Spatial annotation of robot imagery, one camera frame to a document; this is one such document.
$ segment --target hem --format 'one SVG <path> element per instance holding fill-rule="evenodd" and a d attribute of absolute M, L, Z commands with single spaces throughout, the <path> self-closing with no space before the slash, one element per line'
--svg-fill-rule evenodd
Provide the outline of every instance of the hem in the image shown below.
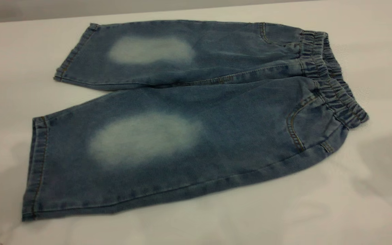
<path fill-rule="evenodd" d="M 92 37 L 93 33 L 100 27 L 100 25 L 95 23 L 90 23 L 90 26 L 85 30 L 82 34 L 78 44 L 73 48 L 67 58 L 63 61 L 61 66 L 57 68 L 56 73 L 54 75 L 54 80 L 62 82 L 64 77 L 64 73 L 69 68 L 72 61 L 75 59 L 76 55 L 80 52 L 81 48 L 87 43 L 87 41 Z"/>
<path fill-rule="evenodd" d="M 365 110 L 356 102 L 352 91 L 342 76 L 329 45 L 328 34 L 317 31 L 301 33 L 300 62 L 303 72 L 317 82 L 317 89 L 327 107 L 347 128 L 358 127 L 369 119 Z"/>
<path fill-rule="evenodd" d="M 46 147 L 48 144 L 48 125 L 45 117 L 33 118 L 33 136 L 31 139 L 30 161 L 28 165 L 27 189 L 23 196 L 22 221 L 36 218 L 36 203 L 43 181 Z"/>

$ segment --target white background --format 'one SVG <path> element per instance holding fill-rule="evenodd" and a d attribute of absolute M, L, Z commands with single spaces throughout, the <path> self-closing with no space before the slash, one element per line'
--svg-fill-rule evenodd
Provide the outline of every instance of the white background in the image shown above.
<path fill-rule="evenodd" d="M 0 22 L 307 0 L 0 0 Z"/>
<path fill-rule="evenodd" d="M 272 22 L 329 33 L 370 115 L 322 163 L 266 183 L 116 215 L 20 223 L 31 118 L 104 94 L 53 81 L 90 22 Z M 0 23 L 3 245 L 392 245 L 392 1 L 326 0 Z"/>

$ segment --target blue denim pants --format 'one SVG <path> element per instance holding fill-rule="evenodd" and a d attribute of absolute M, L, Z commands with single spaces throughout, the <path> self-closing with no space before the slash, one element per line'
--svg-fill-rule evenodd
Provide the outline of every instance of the blue denim pants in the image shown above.
<path fill-rule="evenodd" d="M 33 119 L 23 221 L 282 177 L 368 119 L 328 34 L 279 24 L 91 24 L 55 79 L 115 92 Z"/>

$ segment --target elastic waistband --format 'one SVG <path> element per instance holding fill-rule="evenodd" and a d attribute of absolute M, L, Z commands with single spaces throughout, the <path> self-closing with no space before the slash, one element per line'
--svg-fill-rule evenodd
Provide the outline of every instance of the elastic waistband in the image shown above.
<path fill-rule="evenodd" d="M 358 127 L 369 119 L 344 81 L 339 63 L 329 45 L 328 34 L 317 31 L 301 33 L 300 64 L 304 76 L 317 82 L 317 89 L 327 107 L 347 128 Z"/>

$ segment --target faded knee patch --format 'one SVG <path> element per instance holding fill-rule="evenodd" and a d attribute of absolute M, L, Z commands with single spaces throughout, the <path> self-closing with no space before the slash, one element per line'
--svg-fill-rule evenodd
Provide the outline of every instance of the faded knee patch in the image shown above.
<path fill-rule="evenodd" d="M 141 163 L 173 156 L 195 146 L 200 122 L 178 115 L 145 113 L 113 121 L 90 140 L 89 153 L 101 164 Z"/>
<path fill-rule="evenodd" d="M 123 37 L 110 49 L 109 58 L 120 64 L 143 65 L 156 61 L 188 63 L 194 51 L 184 40 L 176 37 Z"/>

